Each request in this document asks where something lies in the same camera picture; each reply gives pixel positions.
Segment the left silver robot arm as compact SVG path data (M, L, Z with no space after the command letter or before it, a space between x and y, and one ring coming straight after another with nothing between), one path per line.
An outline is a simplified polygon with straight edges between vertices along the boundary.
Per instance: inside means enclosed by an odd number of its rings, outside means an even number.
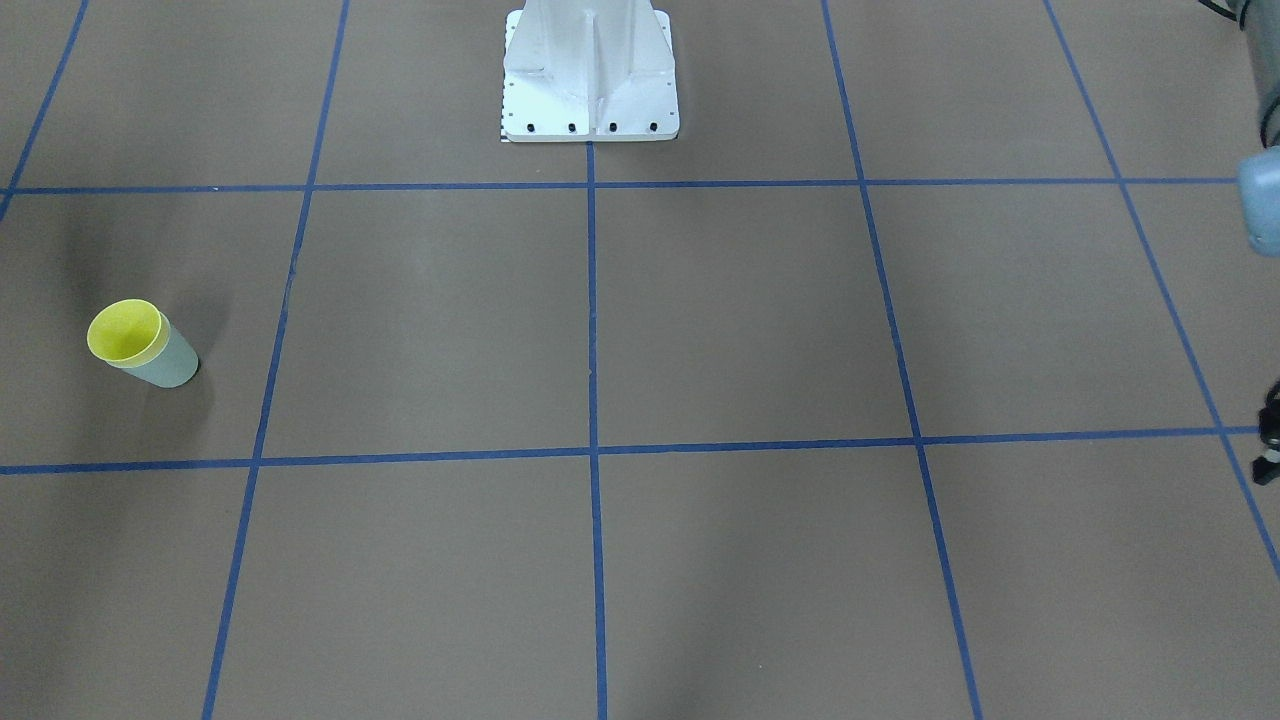
M1201 1L1244 35L1257 95L1260 151L1236 167L1242 219L1249 246L1279 256L1279 3Z

